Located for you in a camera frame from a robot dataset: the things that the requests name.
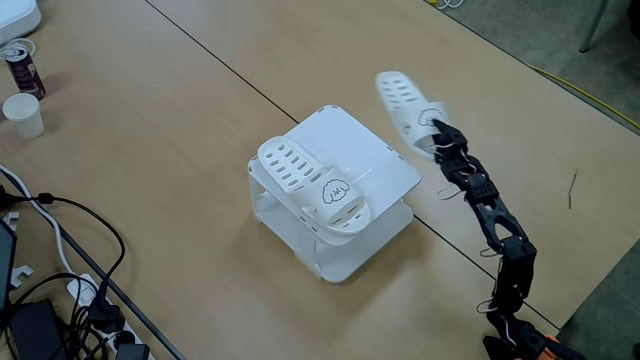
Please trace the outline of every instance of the wooden table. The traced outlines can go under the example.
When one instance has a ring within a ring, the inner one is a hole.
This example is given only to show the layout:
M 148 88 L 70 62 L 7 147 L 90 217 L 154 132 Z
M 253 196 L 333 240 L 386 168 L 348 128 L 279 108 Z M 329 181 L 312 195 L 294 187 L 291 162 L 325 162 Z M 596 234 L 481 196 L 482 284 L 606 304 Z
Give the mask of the wooden table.
M 33 192 L 84 203 L 121 231 L 127 255 L 115 281 L 187 357 L 486 357 L 480 340 L 492 330 L 475 306 L 493 280 L 418 221 L 343 285 L 315 279 L 256 223 L 247 162 L 295 123 L 161 14 L 126 0 L 41 7 L 45 20 L 31 38 L 48 90 L 46 132 L 23 140 L 0 122 L 2 163 Z M 0 98 L 13 92 L 2 71 Z M 324 100 L 310 97 L 306 108 Z M 379 118 L 362 119 L 380 127 Z M 34 267 L 29 286 L 62 266 L 51 228 L 22 209 L 16 264 Z M 99 264 L 111 265 L 117 244 L 94 219 L 64 205 L 51 212 Z M 76 271 L 87 271 L 67 253 Z M 67 295 L 60 284 L 33 299 L 46 296 Z M 126 315 L 156 358 L 168 358 Z M 520 315 L 556 331 L 528 308 Z
M 445 101 L 538 248 L 528 302 L 557 326 L 640 237 L 637 136 L 422 1 L 147 1 L 293 118 L 336 104 L 403 152 L 425 178 L 416 214 L 495 273 L 470 209 L 436 199 L 439 169 L 396 134 L 375 75 L 403 71 Z

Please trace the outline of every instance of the gray carpet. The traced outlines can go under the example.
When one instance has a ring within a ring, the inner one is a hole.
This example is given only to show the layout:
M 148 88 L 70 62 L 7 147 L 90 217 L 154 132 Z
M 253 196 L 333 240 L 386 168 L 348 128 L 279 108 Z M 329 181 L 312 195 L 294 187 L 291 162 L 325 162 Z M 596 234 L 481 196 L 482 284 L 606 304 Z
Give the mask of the gray carpet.
M 640 40 L 629 31 L 630 0 L 611 0 L 591 50 L 578 52 L 599 4 L 600 0 L 466 0 L 445 13 L 521 61 L 568 80 L 638 123 Z
M 445 12 L 521 61 L 568 80 L 640 122 L 640 41 L 629 31 L 629 3 L 611 0 L 585 54 L 578 48 L 600 0 L 466 0 Z M 633 346 L 640 342 L 640 242 L 558 338 L 591 360 L 634 359 Z
M 640 343 L 640 242 L 560 330 L 558 339 L 590 360 L 634 359 Z

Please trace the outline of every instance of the black cable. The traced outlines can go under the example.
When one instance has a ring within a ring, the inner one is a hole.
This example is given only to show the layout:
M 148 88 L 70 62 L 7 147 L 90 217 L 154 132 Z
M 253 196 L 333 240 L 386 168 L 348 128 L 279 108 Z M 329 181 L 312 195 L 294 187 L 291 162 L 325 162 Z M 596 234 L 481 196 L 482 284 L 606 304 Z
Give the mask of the black cable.
M 26 195 L 22 190 L 20 183 L 16 179 L 14 179 L 11 175 L 5 173 L 4 171 L 0 170 L 0 172 L 18 190 L 18 192 L 22 194 L 23 197 Z M 45 220 L 49 223 L 49 225 L 54 226 L 54 224 L 49 222 L 49 220 L 46 217 L 45 217 Z M 82 258 L 82 260 L 84 260 L 84 262 L 87 263 L 87 265 L 89 265 L 89 267 L 91 267 L 91 269 L 95 271 L 95 273 L 98 274 L 98 276 L 102 280 L 105 280 L 106 274 L 104 270 L 102 270 L 100 265 L 98 265 L 93 260 L 93 258 L 91 258 L 89 254 L 87 254 L 87 252 L 82 248 L 82 246 L 80 246 L 80 244 L 78 244 L 78 242 L 75 241 L 71 237 L 71 235 L 69 235 L 69 233 L 64 230 L 62 226 L 60 226 L 60 233 L 64 241 L 66 241 L 67 244 L 71 246 L 71 248 Z M 129 308 L 129 310 L 131 310 L 131 312 L 133 312 L 133 314 L 140 320 L 140 322 L 142 322 L 142 324 L 144 324 L 144 326 L 146 326 L 146 328 L 149 329 L 149 331 L 156 337 L 156 339 L 160 341 L 160 343 L 165 347 L 165 349 L 167 349 L 167 351 L 174 358 L 180 359 L 180 360 L 182 359 L 186 360 L 186 356 L 184 356 L 182 352 L 178 350 L 178 348 L 171 342 L 171 340 L 169 340 L 169 338 L 158 328 L 158 326 L 156 326 L 156 324 L 154 324 L 153 321 L 149 319 L 149 317 L 131 300 L 131 298 L 129 298 L 129 296 L 127 296 L 127 294 L 124 291 L 122 291 L 122 289 L 115 282 L 113 282 L 113 280 L 107 279 L 104 282 L 107 283 L 107 286 L 109 286 L 111 290 L 113 290 L 116 296 L 118 296 L 118 298 Z
M 9 329 L 4 330 L 4 338 L 7 341 L 7 347 L 9 348 L 9 352 L 11 353 L 11 357 L 13 358 L 13 360 L 18 360 L 18 354 L 13 348 L 13 345 L 11 345 L 11 339 L 9 339 Z
M 84 358 L 84 360 L 93 359 L 93 356 L 94 356 L 94 355 L 95 355 L 95 354 L 96 354 L 100 349 L 102 349 L 102 348 L 107 344 L 107 342 L 109 342 L 109 338 L 108 338 L 108 337 L 105 337 L 104 339 L 102 339 L 102 340 L 98 343 L 98 345 L 96 345 L 96 347 L 94 347 L 94 348 L 93 348 L 93 350 L 91 350 L 91 351 L 87 354 L 87 356 Z
M 16 300 L 16 302 L 12 305 L 12 308 L 15 308 L 16 306 L 19 306 L 20 304 L 22 304 L 27 297 L 29 297 L 29 295 L 31 295 L 34 291 L 36 291 L 36 289 L 38 289 L 40 286 L 51 282 L 53 280 L 57 280 L 57 279 L 75 279 L 75 280 L 80 280 L 80 281 L 84 281 L 87 284 L 91 285 L 91 287 L 95 290 L 98 291 L 98 289 L 96 289 L 96 286 L 93 285 L 93 283 L 87 279 L 81 278 L 80 276 L 76 275 L 76 274 L 71 274 L 71 273 L 58 273 L 58 274 L 53 274 L 51 276 L 49 276 L 48 278 L 40 281 L 39 283 L 37 283 L 36 285 L 32 286 L 29 290 L 27 290 L 24 294 L 22 294 L 22 296 L 20 296 L 18 298 L 18 300 Z
M 124 246 L 124 240 L 122 239 L 122 236 L 120 236 L 120 233 L 118 233 L 118 231 L 108 221 L 103 219 L 102 216 L 96 214 L 95 211 L 89 209 L 88 207 L 80 204 L 77 201 L 73 201 L 71 199 L 66 199 L 66 198 L 62 198 L 62 197 L 53 196 L 53 195 L 48 194 L 48 193 L 39 194 L 36 198 L 24 198 L 24 201 L 30 201 L 30 200 L 36 200 L 36 201 L 38 201 L 39 203 L 42 203 L 42 204 L 51 204 L 51 203 L 53 203 L 55 201 L 59 201 L 59 202 L 63 202 L 63 203 L 69 204 L 69 205 L 73 205 L 73 206 L 81 209 L 82 211 L 86 212 L 87 214 L 93 216 L 102 225 L 104 225 L 107 229 L 109 229 L 109 231 L 113 234 L 113 236 L 115 236 L 116 240 L 118 240 L 118 244 L 120 245 L 120 256 L 118 256 L 118 259 L 111 266 L 109 271 L 107 271 L 107 275 L 105 275 L 103 281 L 100 283 L 100 293 L 104 295 L 104 293 L 106 292 L 106 288 L 107 288 L 107 282 L 111 278 L 111 275 L 113 274 L 113 272 L 120 265 L 120 263 L 122 263 L 122 260 L 124 259 L 125 246 Z
M 89 308 L 86 306 L 82 306 L 78 309 L 78 311 L 71 315 L 71 321 L 69 322 L 69 326 L 72 329 L 77 329 L 77 327 L 81 324 L 79 320 L 89 311 Z
M 80 286 L 80 280 L 78 280 L 78 291 L 76 292 L 76 301 L 73 302 L 73 310 L 71 310 L 71 319 L 73 319 L 73 314 L 75 314 L 77 308 L 78 308 L 78 303 L 80 302 L 80 290 L 82 289 L 82 286 Z
M 98 334 L 97 331 L 93 330 L 92 328 L 89 328 L 89 333 L 93 335 L 93 337 L 95 337 L 96 340 L 98 340 L 98 344 L 102 342 L 103 338 L 100 336 L 100 334 Z M 102 348 L 102 359 L 107 360 L 109 358 L 109 355 L 107 353 L 107 344 L 106 343 L 102 344 L 101 348 Z
M 73 321 L 72 324 L 66 325 L 62 320 L 58 318 L 58 322 L 64 325 L 64 330 L 69 334 L 69 337 L 58 346 L 58 348 L 51 354 L 49 360 L 53 360 L 56 355 L 63 348 L 66 351 L 66 357 L 68 359 L 75 359 L 78 357 L 80 350 L 84 350 L 86 353 L 89 353 L 89 349 L 86 347 L 85 342 L 87 341 L 88 334 L 92 334 L 96 337 L 96 339 L 100 342 L 102 341 L 102 337 L 89 326 L 89 322 L 85 319 L 80 324 L 75 324 L 75 322 L 82 318 L 82 315 L 86 313 L 86 307 L 81 307 L 78 311 L 72 315 Z
M 44 285 L 44 284 L 46 284 L 46 283 L 48 283 L 50 281 L 57 280 L 57 279 L 76 279 L 76 280 L 85 281 L 89 285 L 91 285 L 91 287 L 93 287 L 94 290 L 97 291 L 96 286 L 93 285 L 93 283 L 91 283 L 87 279 L 81 278 L 80 276 L 78 276 L 76 274 L 58 273 L 58 274 L 51 275 L 48 278 L 46 278 L 46 279 L 42 280 L 41 282 L 37 283 L 36 285 L 32 286 L 29 290 L 27 290 L 24 294 L 22 294 L 22 296 L 20 296 L 18 298 L 18 300 L 16 300 L 15 303 L 10 304 L 9 307 L 7 309 L 5 309 L 4 313 L 2 314 L 2 318 L 0 318 L 0 331 L 6 329 L 8 327 L 9 320 L 11 319 L 11 316 L 13 316 L 13 313 L 16 311 L 16 309 L 24 302 L 24 300 L 26 300 L 27 297 L 29 297 L 29 295 L 31 295 L 40 286 L 42 286 L 42 285 Z
M 61 347 L 64 347 L 65 353 L 69 352 L 69 348 L 66 346 L 67 342 L 71 341 L 72 337 L 75 335 L 74 332 L 71 330 L 71 326 L 66 324 L 64 322 L 64 320 L 62 320 L 59 316 L 56 316 L 56 323 L 58 324 L 58 329 L 62 330 L 65 334 L 68 334 L 68 336 L 66 338 L 64 338 L 62 344 L 60 345 Z M 56 349 L 56 351 L 53 353 L 52 357 L 54 357 L 58 351 L 60 351 L 60 349 Z

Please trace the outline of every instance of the power strip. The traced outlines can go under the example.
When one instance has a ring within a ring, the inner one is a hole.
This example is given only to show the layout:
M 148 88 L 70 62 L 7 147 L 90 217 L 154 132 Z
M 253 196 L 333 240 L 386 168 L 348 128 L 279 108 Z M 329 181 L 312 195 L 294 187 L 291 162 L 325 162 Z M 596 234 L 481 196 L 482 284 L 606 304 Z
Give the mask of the power strip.
M 82 275 L 80 275 L 80 277 L 83 278 L 83 279 L 86 279 L 89 282 L 91 282 L 96 288 L 98 287 L 98 284 L 93 280 L 91 275 L 82 274 Z M 89 305 L 91 305 L 91 302 L 96 297 L 96 291 L 93 289 L 93 287 L 91 285 L 87 284 L 86 282 L 79 281 L 79 280 L 71 280 L 67 284 L 67 290 L 69 291 L 69 294 L 71 294 L 71 296 L 73 296 L 74 299 L 76 298 L 76 296 L 78 295 L 78 283 L 80 283 L 80 298 L 78 299 L 78 305 L 80 305 L 80 306 L 89 306 Z M 125 321 L 123 330 L 129 331 L 129 332 L 131 332 L 133 334 L 133 336 L 136 339 L 136 344 L 142 344 L 142 341 L 140 340 L 138 335 L 135 333 L 135 331 L 133 331 L 133 329 L 129 325 L 129 322 Z M 113 341 L 115 340 L 115 336 L 110 336 L 109 334 L 105 334 L 105 333 L 103 333 L 102 331 L 99 331 L 99 330 L 98 330 L 98 333 L 102 337 L 110 337 L 109 341 L 107 342 L 107 344 L 109 344 L 109 347 L 111 348 L 111 350 L 113 350 L 113 352 L 115 354 L 117 354 L 118 350 L 116 350 L 116 347 L 113 344 Z M 151 354 L 149 354 L 149 360 L 155 360 L 154 357 Z

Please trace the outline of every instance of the soda can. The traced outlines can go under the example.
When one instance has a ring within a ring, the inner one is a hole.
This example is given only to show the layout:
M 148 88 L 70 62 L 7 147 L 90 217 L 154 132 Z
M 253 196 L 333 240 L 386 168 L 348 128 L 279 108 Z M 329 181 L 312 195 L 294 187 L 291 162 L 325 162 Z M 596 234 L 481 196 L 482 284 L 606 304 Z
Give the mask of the soda can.
M 42 99 L 45 95 L 44 85 L 42 85 L 38 70 L 31 60 L 29 49 L 21 44 L 13 46 L 10 51 L 5 52 L 4 58 L 9 64 L 9 70 L 20 92 L 29 93 L 38 100 Z

